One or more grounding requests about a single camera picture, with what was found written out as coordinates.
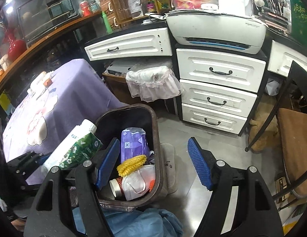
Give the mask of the brown boxes with hooks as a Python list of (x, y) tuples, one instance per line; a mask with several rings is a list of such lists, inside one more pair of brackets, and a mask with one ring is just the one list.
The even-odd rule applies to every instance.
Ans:
[(101, 10), (105, 12), (112, 30), (119, 29), (110, 0), (100, 0)]

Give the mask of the white lace covered stool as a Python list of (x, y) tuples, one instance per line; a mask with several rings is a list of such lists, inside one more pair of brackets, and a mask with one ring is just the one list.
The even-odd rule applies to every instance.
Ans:
[(144, 102), (167, 100), (181, 95), (182, 86), (167, 66), (138, 69), (132, 67), (125, 77), (130, 95)]

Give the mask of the white centre middle drawer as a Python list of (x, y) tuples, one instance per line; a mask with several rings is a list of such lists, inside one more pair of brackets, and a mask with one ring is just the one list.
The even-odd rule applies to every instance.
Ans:
[(257, 95), (234, 88), (192, 80), (180, 80), (183, 103), (247, 118)]

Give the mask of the white upper middle drawer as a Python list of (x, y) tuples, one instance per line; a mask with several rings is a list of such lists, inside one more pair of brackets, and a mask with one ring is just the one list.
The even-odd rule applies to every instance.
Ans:
[(230, 53), (177, 49), (181, 79), (257, 93), (266, 62)]

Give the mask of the white orange bottle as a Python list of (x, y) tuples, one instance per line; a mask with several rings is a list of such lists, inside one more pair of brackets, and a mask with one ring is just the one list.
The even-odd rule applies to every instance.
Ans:
[(52, 77), (54, 71), (42, 71), (30, 84), (27, 90), (28, 95), (39, 97), (42, 95), (46, 88), (52, 84)]

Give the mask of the green shopping bag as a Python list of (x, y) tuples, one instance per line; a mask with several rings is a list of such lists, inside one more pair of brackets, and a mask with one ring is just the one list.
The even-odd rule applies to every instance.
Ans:
[(290, 0), (291, 34), (303, 46), (307, 47), (307, 9), (301, 0)]

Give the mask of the dark brown trash bin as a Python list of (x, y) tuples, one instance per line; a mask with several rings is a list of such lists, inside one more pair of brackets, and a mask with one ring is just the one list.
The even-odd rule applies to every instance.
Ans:
[[(95, 135), (103, 145), (107, 146), (113, 138), (120, 143), (109, 178), (113, 197), (101, 195), (101, 206), (132, 211), (165, 198), (168, 194), (165, 159), (154, 110), (144, 104), (112, 109), (100, 116), (95, 125)], [(136, 156), (147, 158), (139, 169), (132, 173), (118, 172), (120, 164)]]

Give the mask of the yellow green bag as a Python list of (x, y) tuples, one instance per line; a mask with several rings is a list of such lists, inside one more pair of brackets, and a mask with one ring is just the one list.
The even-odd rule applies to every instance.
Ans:
[(305, 224), (305, 210), (297, 208), (283, 224), (284, 236), (299, 236), (301, 228)]

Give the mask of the green white milk carton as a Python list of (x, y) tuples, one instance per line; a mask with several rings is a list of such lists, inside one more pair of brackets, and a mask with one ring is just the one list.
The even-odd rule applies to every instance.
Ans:
[(102, 142), (95, 136), (96, 130), (96, 125), (87, 119), (75, 126), (43, 163), (41, 173), (46, 176), (54, 166), (69, 170), (90, 160), (102, 147)]

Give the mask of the grey floor mat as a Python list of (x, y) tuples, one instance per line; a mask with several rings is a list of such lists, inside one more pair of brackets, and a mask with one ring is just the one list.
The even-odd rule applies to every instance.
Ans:
[(164, 158), (164, 166), (166, 172), (166, 187), (168, 190), (168, 194), (173, 194), (178, 190), (177, 183), (177, 169), (176, 169), (176, 154), (175, 148), (173, 145), (169, 143), (162, 143), (160, 145), (160, 151), (163, 154)]

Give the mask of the white face mask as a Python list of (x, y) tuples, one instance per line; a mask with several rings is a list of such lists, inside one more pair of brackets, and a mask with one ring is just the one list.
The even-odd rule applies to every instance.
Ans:
[(127, 201), (141, 198), (149, 192), (149, 183), (151, 180), (156, 179), (155, 166), (145, 165), (123, 177), (122, 188), (124, 197)]

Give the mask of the white top left drawer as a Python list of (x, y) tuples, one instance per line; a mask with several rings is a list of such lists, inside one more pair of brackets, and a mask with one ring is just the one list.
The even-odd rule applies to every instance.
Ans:
[(155, 28), (120, 35), (85, 47), (89, 60), (172, 56), (168, 29)]

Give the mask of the blue cloth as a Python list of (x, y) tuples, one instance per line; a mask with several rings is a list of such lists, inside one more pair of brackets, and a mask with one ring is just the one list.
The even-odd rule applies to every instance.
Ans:
[(147, 208), (132, 212), (102, 209), (114, 236), (183, 236), (183, 225), (170, 211)]

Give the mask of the black chair brown cushion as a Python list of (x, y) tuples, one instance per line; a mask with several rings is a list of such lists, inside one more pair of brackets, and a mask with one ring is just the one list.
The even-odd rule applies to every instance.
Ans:
[(297, 198), (307, 197), (307, 114), (280, 107), (292, 83), (296, 84), (307, 102), (307, 71), (298, 63), (292, 62), (277, 102), (253, 140), (245, 148), (245, 151), (249, 151), (263, 135), (272, 119), (277, 119), (288, 183), (285, 189), (273, 196), (275, 201), (290, 192)]

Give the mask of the white drawer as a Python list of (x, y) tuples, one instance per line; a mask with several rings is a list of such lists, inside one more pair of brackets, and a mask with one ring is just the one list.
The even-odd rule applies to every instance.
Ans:
[(181, 79), (257, 93), (266, 62), (230, 53), (177, 49)]
[(183, 103), (247, 118), (257, 95), (234, 88), (192, 80), (180, 80)]
[(268, 71), (287, 77), (293, 61), (307, 71), (306, 56), (286, 45), (272, 40)]
[(89, 60), (172, 56), (168, 29), (155, 28), (120, 35), (85, 47)]
[(233, 134), (239, 134), (247, 121), (247, 118), (226, 112), (205, 109), (186, 103), (181, 106), (184, 121)]

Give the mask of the white right drawer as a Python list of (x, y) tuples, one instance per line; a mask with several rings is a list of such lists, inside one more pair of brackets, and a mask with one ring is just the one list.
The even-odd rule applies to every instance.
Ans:
[(272, 40), (268, 71), (287, 77), (293, 61), (307, 71), (306, 56), (286, 45)]

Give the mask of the green bottle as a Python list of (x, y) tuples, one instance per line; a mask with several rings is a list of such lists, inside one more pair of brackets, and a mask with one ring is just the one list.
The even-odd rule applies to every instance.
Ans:
[(111, 28), (111, 24), (110, 24), (110, 22), (108, 21), (108, 18), (107, 18), (106, 13), (103, 11), (103, 12), (101, 13), (101, 15), (102, 15), (102, 19), (103, 19), (103, 22), (104, 22), (104, 25), (105, 25), (107, 34), (113, 33), (113, 30), (112, 30), (112, 28)]

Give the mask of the purple floral tablecloth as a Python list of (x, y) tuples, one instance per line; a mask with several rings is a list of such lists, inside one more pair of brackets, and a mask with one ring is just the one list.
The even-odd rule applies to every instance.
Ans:
[(96, 122), (122, 106), (86, 60), (73, 59), (53, 72), (40, 97), (27, 95), (16, 107), (3, 133), (5, 159), (50, 153), (84, 119)]

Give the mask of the white bottom middle drawer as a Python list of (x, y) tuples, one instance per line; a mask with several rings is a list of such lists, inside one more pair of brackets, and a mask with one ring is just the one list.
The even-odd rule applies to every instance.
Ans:
[(181, 106), (184, 121), (233, 134), (239, 134), (247, 121), (247, 118), (226, 112), (205, 109), (186, 103)]

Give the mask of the red tin can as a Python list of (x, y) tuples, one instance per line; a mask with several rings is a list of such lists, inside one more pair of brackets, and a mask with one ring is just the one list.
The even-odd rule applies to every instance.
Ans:
[(88, 1), (82, 1), (80, 3), (80, 8), (81, 8), (81, 11), (82, 11), (82, 15), (84, 17), (87, 17), (87, 16), (92, 14), (92, 12), (90, 11), (90, 7), (89, 7), (89, 2)]

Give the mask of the white printer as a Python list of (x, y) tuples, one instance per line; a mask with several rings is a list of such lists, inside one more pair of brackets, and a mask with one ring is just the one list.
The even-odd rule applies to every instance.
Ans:
[(179, 44), (212, 47), (257, 54), (266, 25), (254, 17), (174, 10), (166, 15), (168, 27)]

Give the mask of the orange foam net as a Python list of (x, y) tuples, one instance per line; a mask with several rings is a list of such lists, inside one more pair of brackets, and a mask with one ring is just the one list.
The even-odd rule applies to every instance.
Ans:
[(149, 183), (149, 191), (150, 192), (153, 190), (154, 185), (155, 185), (155, 179), (151, 180), (150, 183)]

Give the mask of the purple snack packet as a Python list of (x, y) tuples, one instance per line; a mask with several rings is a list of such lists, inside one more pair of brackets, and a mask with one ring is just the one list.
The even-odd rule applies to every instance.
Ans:
[(150, 156), (146, 132), (142, 128), (129, 127), (123, 130), (120, 145), (121, 163), (138, 155), (146, 155), (147, 158)]

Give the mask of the red vase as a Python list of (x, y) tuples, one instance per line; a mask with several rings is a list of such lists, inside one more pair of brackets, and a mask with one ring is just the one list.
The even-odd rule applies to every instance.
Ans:
[(11, 63), (27, 50), (26, 42), (21, 39), (16, 39), (14, 29), (12, 28), (5, 30), (3, 42), (9, 44), (8, 60)]

